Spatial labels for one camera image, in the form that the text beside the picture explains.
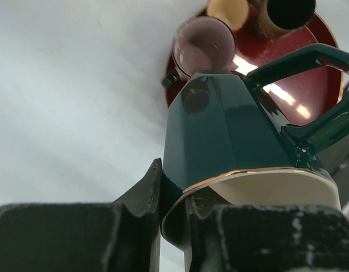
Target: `black object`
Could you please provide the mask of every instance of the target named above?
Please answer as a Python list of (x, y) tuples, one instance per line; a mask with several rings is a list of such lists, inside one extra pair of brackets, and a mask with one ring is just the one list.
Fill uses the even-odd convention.
[[(0, 272), (158, 272), (162, 166), (113, 203), (0, 207)], [(210, 187), (181, 205), (187, 272), (349, 271), (349, 222), (316, 206), (233, 206)]]
[(161, 172), (113, 203), (0, 207), (0, 272), (158, 272)]
[(211, 208), (203, 196), (186, 198), (187, 272), (349, 271), (349, 222), (340, 211), (319, 206)]
[(178, 85), (182, 80), (177, 72), (177, 70), (170, 70), (168, 74), (162, 80), (162, 86), (168, 90), (171, 87)]

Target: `dark green teapot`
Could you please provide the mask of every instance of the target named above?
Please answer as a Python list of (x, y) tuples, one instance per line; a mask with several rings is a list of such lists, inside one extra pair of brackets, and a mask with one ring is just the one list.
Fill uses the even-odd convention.
[(349, 54), (314, 44), (248, 73), (195, 74), (169, 107), (163, 159), (161, 231), (178, 247), (183, 199), (210, 187), (234, 205), (323, 205), (340, 209), (335, 182), (316, 155), (349, 134), (349, 90), (305, 126), (289, 123), (263, 87), (333, 66)]

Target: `pink teacup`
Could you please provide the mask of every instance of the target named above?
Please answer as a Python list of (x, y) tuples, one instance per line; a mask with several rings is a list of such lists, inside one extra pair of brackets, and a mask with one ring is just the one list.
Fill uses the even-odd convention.
[(235, 51), (235, 38), (224, 22), (208, 16), (190, 19), (176, 31), (172, 51), (175, 69), (162, 85), (168, 89), (196, 72), (227, 69)]

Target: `round red tray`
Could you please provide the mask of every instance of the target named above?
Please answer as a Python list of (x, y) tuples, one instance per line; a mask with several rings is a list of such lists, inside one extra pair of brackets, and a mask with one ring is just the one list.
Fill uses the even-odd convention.
[[(251, 8), (247, 24), (235, 32), (237, 52), (233, 67), (246, 74), (258, 66), (267, 64), (283, 55), (309, 44), (324, 43), (337, 47), (337, 43), (325, 22), (315, 15), (307, 27), (274, 41), (258, 40), (251, 34), (256, 11)], [(170, 57), (167, 72), (174, 67)], [(342, 73), (332, 67), (320, 67), (265, 86), (274, 102), (295, 125), (305, 125), (335, 105), (343, 95)], [(185, 82), (166, 90), (168, 106), (181, 91)]]

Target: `gold trim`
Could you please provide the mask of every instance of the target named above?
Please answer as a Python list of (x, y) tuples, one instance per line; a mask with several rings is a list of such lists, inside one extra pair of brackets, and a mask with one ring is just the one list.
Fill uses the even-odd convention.
[[(333, 32), (331, 31), (331, 29), (329, 28), (329, 26), (326, 24), (326, 22), (322, 19), (322, 17), (318, 14), (318, 13), (314, 13), (316, 17), (318, 17), (318, 19), (324, 24), (324, 26), (327, 28), (329, 34), (331, 35), (334, 43), (335, 43), (335, 47), (337, 47), (339, 49), (339, 46), (338, 46), (338, 43), (337, 43), (337, 40), (335, 38), (335, 36), (333, 35)], [(340, 86), (339, 86), (339, 95), (338, 95), (338, 98), (337, 98), (337, 103), (339, 103), (342, 98), (343, 98), (343, 83), (344, 83), (344, 76), (343, 76), (343, 73), (340, 72)]]
[(223, 174), (220, 174), (219, 176), (216, 176), (216, 177), (211, 177), (207, 180), (204, 180), (204, 181), (201, 181), (201, 182), (198, 182), (197, 184), (195, 185), (191, 185), (189, 186), (188, 188), (186, 188), (184, 191), (183, 191), (183, 194), (184, 193), (188, 193), (189, 191), (192, 191), (198, 187), (201, 187), (203, 185), (206, 185), (206, 184), (210, 184), (212, 182), (214, 182), (215, 180), (218, 180), (218, 179), (221, 179), (223, 177), (228, 177), (228, 176), (232, 176), (232, 175), (236, 175), (236, 174), (240, 174), (240, 173), (258, 173), (258, 172), (266, 172), (266, 171), (274, 171), (274, 170), (293, 170), (293, 171), (303, 171), (303, 172), (307, 172), (307, 173), (311, 173), (311, 174), (314, 174), (314, 175), (317, 175), (319, 177), (322, 177), (324, 179), (327, 179), (328, 181), (331, 181), (332, 183), (335, 183), (334, 180), (328, 178), (328, 177), (325, 177), (317, 172), (314, 172), (314, 171), (311, 171), (307, 168), (295, 168), (295, 167), (267, 167), (267, 168), (254, 168), (254, 169), (240, 169), (240, 170), (233, 170), (233, 171), (230, 171), (230, 172), (227, 172), (227, 173), (223, 173)]

